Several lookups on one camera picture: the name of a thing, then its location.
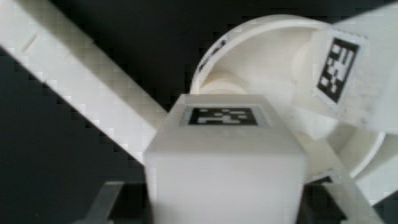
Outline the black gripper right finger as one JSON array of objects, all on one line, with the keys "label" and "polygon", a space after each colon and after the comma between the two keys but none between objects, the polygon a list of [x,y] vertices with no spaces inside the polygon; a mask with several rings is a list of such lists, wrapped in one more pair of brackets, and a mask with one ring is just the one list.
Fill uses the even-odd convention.
[{"label": "black gripper right finger", "polygon": [[354,182],[306,184],[302,224],[384,224]]}]

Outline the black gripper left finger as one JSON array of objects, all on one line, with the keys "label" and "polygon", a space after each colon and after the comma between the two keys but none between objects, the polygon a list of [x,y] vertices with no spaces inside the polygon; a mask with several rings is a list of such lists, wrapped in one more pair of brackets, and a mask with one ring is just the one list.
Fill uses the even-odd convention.
[{"label": "black gripper left finger", "polygon": [[85,217],[73,224],[149,224],[149,201],[144,183],[103,184]]}]

